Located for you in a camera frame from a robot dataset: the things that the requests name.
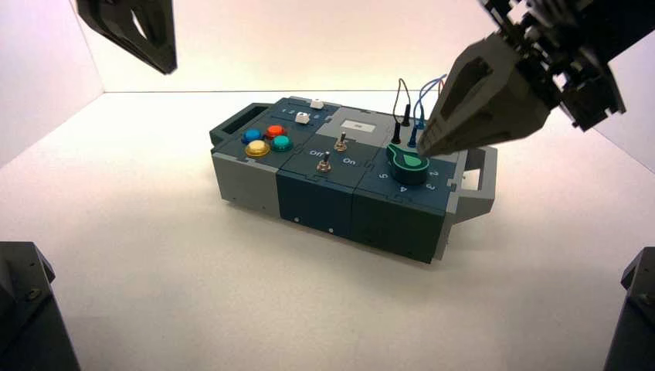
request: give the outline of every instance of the green knob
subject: green knob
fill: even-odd
[[[415,186],[428,179],[429,160],[419,157],[414,151],[407,151],[393,143],[387,146],[387,159],[391,176],[402,184]]]

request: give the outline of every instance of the white table surface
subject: white table surface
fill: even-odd
[[[601,369],[655,175],[561,113],[498,147],[490,214],[415,263],[219,197],[208,131],[247,104],[395,93],[105,94],[0,168],[84,369]]]

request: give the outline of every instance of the blue button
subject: blue button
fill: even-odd
[[[257,130],[257,129],[248,129],[246,132],[243,133],[243,137],[241,138],[241,142],[245,145],[250,143],[251,141],[258,141],[262,138],[262,132]]]

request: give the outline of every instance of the white backdrop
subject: white backdrop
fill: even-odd
[[[471,0],[184,0],[174,14],[167,77],[83,26],[106,91],[416,88],[495,30]]]
[[[0,2],[0,166],[102,94],[68,0]]]

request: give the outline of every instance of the robotic arm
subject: robotic arm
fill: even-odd
[[[419,140],[423,156],[524,138],[558,105],[586,131],[625,112],[607,63],[655,29],[653,0],[480,0],[499,30],[466,48]],[[162,73],[172,72],[171,0],[77,0],[84,21]],[[563,77],[559,87],[555,77]]]

